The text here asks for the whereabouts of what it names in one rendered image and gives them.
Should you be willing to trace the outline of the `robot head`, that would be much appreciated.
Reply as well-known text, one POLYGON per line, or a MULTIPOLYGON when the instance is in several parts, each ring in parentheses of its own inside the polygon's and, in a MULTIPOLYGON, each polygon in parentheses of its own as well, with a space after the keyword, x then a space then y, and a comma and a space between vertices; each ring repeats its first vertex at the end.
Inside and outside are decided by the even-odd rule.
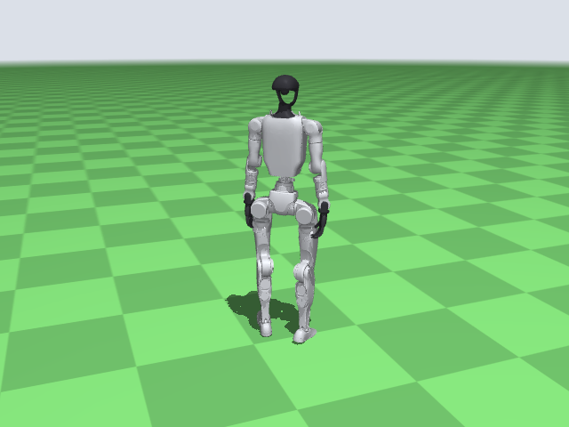
POLYGON ((295 117, 292 113, 291 106, 296 102, 299 91, 298 81, 289 75, 282 75, 277 77, 273 84, 272 90, 276 90, 277 97, 279 99, 279 107, 276 114, 272 115, 275 118, 290 118, 295 117), (286 95, 289 91, 294 91, 294 99, 291 103, 285 103, 281 97, 281 94, 286 95), (281 93, 281 94, 280 94, 281 93))

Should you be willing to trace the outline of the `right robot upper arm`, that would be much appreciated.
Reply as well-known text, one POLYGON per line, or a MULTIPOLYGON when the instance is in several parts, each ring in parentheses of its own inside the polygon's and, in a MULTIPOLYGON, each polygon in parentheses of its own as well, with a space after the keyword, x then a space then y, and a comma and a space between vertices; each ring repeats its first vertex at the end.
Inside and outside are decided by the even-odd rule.
POLYGON ((309 162, 309 171, 313 174, 321 173, 321 162, 323 155, 323 127, 316 121, 311 119, 302 119, 303 130, 309 136, 309 154, 311 161, 309 162))

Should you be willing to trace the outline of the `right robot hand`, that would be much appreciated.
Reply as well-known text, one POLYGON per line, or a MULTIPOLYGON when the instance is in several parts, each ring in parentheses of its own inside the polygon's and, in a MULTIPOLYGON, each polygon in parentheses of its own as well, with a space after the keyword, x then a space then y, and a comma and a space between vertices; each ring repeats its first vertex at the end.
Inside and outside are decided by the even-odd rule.
POLYGON ((320 213, 320 217, 319 217, 319 222, 315 225, 315 228, 318 228, 318 231, 315 234, 311 234, 311 238, 319 238, 322 236, 323 232, 324 232, 324 227, 326 225, 326 221, 327 221, 327 214, 330 212, 328 210, 328 203, 327 202, 322 202, 321 204, 321 208, 318 208, 318 212, 320 213))

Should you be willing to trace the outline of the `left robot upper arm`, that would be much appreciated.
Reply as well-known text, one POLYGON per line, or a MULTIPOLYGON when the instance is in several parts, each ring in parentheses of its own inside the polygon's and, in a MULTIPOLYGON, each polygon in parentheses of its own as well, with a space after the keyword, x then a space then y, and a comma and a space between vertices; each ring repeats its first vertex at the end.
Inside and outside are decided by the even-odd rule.
POLYGON ((248 149, 249 158, 248 166, 259 167, 261 166, 262 156, 260 155, 260 146, 262 140, 261 123, 264 117, 256 117, 248 124, 248 149))

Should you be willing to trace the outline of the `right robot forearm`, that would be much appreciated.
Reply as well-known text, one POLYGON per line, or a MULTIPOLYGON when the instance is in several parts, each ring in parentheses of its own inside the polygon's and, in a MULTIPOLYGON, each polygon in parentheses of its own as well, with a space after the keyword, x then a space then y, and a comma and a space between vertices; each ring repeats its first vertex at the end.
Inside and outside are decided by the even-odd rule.
POLYGON ((328 203, 328 209, 330 208, 330 202, 328 200, 329 193, 327 187, 327 173, 326 173, 326 163, 324 160, 321 162, 321 174, 318 174, 313 178, 316 187, 316 195, 317 195, 317 205, 321 208, 322 202, 328 203))

